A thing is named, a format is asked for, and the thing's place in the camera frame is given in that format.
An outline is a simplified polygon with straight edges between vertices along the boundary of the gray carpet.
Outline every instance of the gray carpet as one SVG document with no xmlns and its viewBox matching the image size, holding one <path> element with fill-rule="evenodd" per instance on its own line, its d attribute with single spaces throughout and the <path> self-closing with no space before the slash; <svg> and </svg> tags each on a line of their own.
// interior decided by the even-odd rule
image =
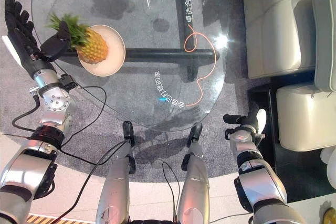
<svg viewBox="0 0 336 224">
<path fill-rule="evenodd" d="M 1 35 L 4 35 L 7 33 L 3 19 L 4 0 L 0 1 L 0 17 L 2 19 L 0 32 Z M 19 1 L 30 12 L 31 0 Z M 229 0 L 229 8 L 229 38 L 232 42 L 229 44 L 226 57 L 224 85 L 215 106 L 202 121 L 201 145 L 209 177 L 236 171 L 229 143 L 224 139 L 227 125 L 223 123 L 223 114 L 246 114 L 248 111 L 246 91 L 268 81 L 267 79 L 247 79 L 243 0 Z M 13 128 L 10 122 L 15 116 L 28 111 L 34 106 L 34 102 L 28 93 L 28 89 L 34 86 L 34 82 L 14 62 L 2 42 L 0 42 L 0 50 L 2 52 L 0 57 L 1 132 L 25 135 L 25 132 Z M 96 117 L 101 105 L 82 90 L 72 90 L 71 94 L 78 104 L 75 119 L 79 120 L 76 120 L 71 129 L 71 132 L 75 132 Z M 34 115 L 20 120 L 20 125 L 34 127 L 40 116 L 41 111 L 38 111 Z M 97 161 L 110 146 L 122 140 L 121 125 L 125 119 L 121 114 L 108 108 L 105 109 L 101 118 L 94 125 L 74 137 L 74 140 L 66 147 L 66 150 L 81 157 Z M 130 176 L 131 180 L 138 182 L 163 182 L 161 162 L 158 158 L 163 158 L 171 164 L 178 178 L 183 180 L 185 173 L 181 171 L 180 165 L 184 154 L 187 152 L 185 142 L 189 130 L 158 132 L 148 130 L 136 123 L 133 125 L 136 135 L 134 157 L 136 159 L 137 172 Z M 13 140 L 21 142 L 19 138 L 13 138 Z M 63 154 L 58 154 L 56 162 L 86 173 L 91 169 L 90 165 Z M 105 176 L 108 172 L 109 164 L 99 167 L 96 174 Z"/>
</svg>

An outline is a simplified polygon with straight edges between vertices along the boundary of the orange wire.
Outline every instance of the orange wire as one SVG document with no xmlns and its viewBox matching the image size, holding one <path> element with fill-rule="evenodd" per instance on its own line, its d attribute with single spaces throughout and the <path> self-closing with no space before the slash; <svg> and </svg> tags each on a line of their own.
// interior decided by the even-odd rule
<svg viewBox="0 0 336 224">
<path fill-rule="evenodd" d="M 197 102 L 193 103 L 193 104 L 186 104 L 186 106 L 194 106 L 194 105 L 198 104 L 198 103 L 201 101 L 202 97 L 203 97 L 203 90 L 202 90 L 202 87 L 201 87 L 199 81 L 208 78 L 208 77 L 212 74 L 212 72 L 215 70 L 215 67 L 216 67 L 216 61 L 217 61 L 217 55 L 216 55 L 215 47 L 213 46 L 213 44 L 211 43 L 211 41 L 208 39 L 208 37 L 207 37 L 206 35 L 202 34 L 202 33 L 198 33 L 198 32 L 196 32 L 196 31 L 194 31 L 194 29 L 191 27 L 191 25 L 188 24 L 188 26 L 189 26 L 189 28 L 190 28 L 193 32 L 192 32 L 191 34 L 189 34 L 189 36 L 185 39 L 185 42 L 184 42 L 184 50 L 185 50 L 186 52 L 193 52 L 193 51 L 195 51 L 196 46 L 197 46 L 197 38 L 196 38 L 196 43 L 195 43 L 194 48 L 193 48 L 193 49 L 190 49 L 190 50 L 189 50 L 189 49 L 186 49 L 187 41 L 190 39 L 191 36 L 195 36 L 195 37 L 196 37 L 196 35 L 201 35 L 203 38 L 205 38 L 205 39 L 209 42 L 209 44 L 210 44 L 212 50 L 214 51 L 214 55 L 215 55 L 214 66 L 212 67 L 210 73 L 208 73 L 208 74 L 207 74 L 206 76 L 204 76 L 204 77 L 198 78 L 197 81 L 196 81 L 196 82 L 197 82 L 197 85 L 198 85 L 198 88 L 199 88 L 199 90 L 200 90 L 200 92 L 201 92 L 201 96 L 200 96 L 199 100 L 198 100 Z"/>
</svg>

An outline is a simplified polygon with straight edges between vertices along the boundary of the floor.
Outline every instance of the floor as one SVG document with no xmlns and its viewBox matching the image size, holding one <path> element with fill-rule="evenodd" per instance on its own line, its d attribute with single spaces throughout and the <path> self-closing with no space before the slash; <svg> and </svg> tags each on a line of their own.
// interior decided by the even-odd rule
<svg viewBox="0 0 336 224">
<path fill-rule="evenodd" d="M 30 11 L 30 0 L 20 0 L 20 2 Z M 268 82 L 268 79 L 248 80 L 246 78 L 247 63 L 243 0 L 229 0 L 229 7 L 229 38 L 233 42 L 230 43 L 228 49 L 225 82 L 215 106 L 202 121 L 203 133 L 201 142 L 210 177 L 230 174 L 236 171 L 229 143 L 224 140 L 224 132 L 227 125 L 223 123 L 223 115 L 225 113 L 246 114 L 248 111 L 246 91 L 249 88 Z M 0 5 L 0 16 L 2 17 L 3 11 L 3 5 Z M 0 24 L 0 33 L 6 34 L 4 23 Z M 13 128 L 10 120 L 34 105 L 28 94 L 28 89 L 34 85 L 34 82 L 14 62 L 2 43 L 0 43 L 0 50 L 3 52 L 0 57 L 0 81 L 2 84 L 0 87 L 0 129 L 4 133 L 24 134 L 21 130 Z M 81 90 L 73 90 L 71 94 L 79 104 L 75 118 L 81 119 L 72 128 L 72 132 L 75 132 L 96 117 L 100 110 L 100 105 L 96 105 L 92 98 L 81 92 Z M 20 123 L 34 127 L 40 115 L 41 112 L 38 111 L 32 116 L 22 119 Z M 98 160 L 109 146 L 122 138 L 121 125 L 124 119 L 114 111 L 105 109 L 96 124 L 74 137 L 74 141 L 67 146 L 66 150 L 86 159 Z M 134 154 L 138 171 L 133 177 L 133 181 L 163 182 L 164 178 L 161 174 L 159 157 L 164 158 L 172 165 L 179 179 L 184 177 L 180 165 L 184 154 L 187 152 L 185 142 L 189 130 L 162 133 L 134 125 L 134 132 L 137 143 Z M 90 165 L 62 154 L 58 155 L 57 162 L 81 172 L 87 173 L 90 171 Z M 97 169 L 96 174 L 105 176 L 107 171 L 108 165 Z"/>
<path fill-rule="evenodd" d="M 19 149 L 19 144 L 0 135 L 0 170 Z M 210 221 L 230 215 L 246 214 L 240 206 L 233 180 L 237 173 L 210 178 Z M 75 201 L 77 193 L 87 174 L 59 165 L 56 171 L 55 191 L 48 197 L 34 200 L 31 213 L 59 216 Z M 92 176 L 77 207 L 67 218 L 95 221 L 96 211 L 104 178 Z M 177 195 L 177 183 L 171 183 Z M 130 216 L 132 220 L 172 219 L 172 195 L 166 183 L 130 183 Z M 289 204 L 298 211 L 307 223 L 322 223 L 323 213 L 329 207 L 336 207 L 336 193 Z M 250 214 L 233 216 L 217 221 L 218 224 L 247 223 Z"/>
</svg>

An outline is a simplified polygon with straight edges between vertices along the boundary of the pineapple crown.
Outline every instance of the pineapple crown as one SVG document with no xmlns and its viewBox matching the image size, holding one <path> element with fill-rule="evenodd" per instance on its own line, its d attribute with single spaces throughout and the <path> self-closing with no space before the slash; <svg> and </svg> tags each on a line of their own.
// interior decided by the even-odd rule
<svg viewBox="0 0 336 224">
<path fill-rule="evenodd" d="M 71 34 L 70 48 L 75 49 L 78 46 L 84 46 L 88 42 L 86 30 L 87 28 L 89 28 L 89 26 L 85 24 L 79 24 L 78 16 L 72 14 L 64 14 L 63 17 L 60 19 L 55 13 L 52 13 L 50 16 L 50 25 L 48 25 L 48 27 L 51 27 L 58 31 L 59 23 L 61 22 L 61 20 L 67 23 L 69 32 Z"/>
</svg>

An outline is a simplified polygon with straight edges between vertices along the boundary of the round glass table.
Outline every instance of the round glass table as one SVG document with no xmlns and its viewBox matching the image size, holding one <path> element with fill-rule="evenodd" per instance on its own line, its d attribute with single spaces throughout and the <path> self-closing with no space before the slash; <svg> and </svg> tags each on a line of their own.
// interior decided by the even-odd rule
<svg viewBox="0 0 336 224">
<path fill-rule="evenodd" d="M 82 86 L 103 87 L 107 106 L 147 128 L 191 127 L 210 113 L 222 90 L 228 0 L 32 0 L 31 9 L 41 43 L 55 34 L 47 27 L 52 13 L 72 13 L 81 23 L 108 25 L 119 32 L 126 57 L 117 73 L 94 76 L 75 53 L 65 54 L 57 63 Z M 186 44 L 188 49 L 197 44 L 196 50 L 183 49 L 192 33 L 188 25 L 209 38 L 216 60 L 202 36 Z"/>
</svg>

